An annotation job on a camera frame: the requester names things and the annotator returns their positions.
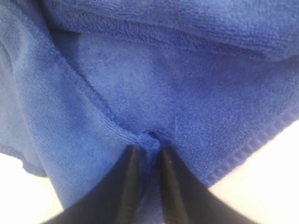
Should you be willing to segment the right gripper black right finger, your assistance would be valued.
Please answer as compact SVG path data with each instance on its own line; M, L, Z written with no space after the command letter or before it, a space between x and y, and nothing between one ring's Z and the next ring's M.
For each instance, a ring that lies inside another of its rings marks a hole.
M167 224L252 224L214 196L172 147L161 150L161 201Z

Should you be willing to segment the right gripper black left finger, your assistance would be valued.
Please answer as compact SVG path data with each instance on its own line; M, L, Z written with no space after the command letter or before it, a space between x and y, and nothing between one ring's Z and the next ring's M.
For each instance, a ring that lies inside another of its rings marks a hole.
M49 224L132 224L139 200L139 155L128 146L99 184Z

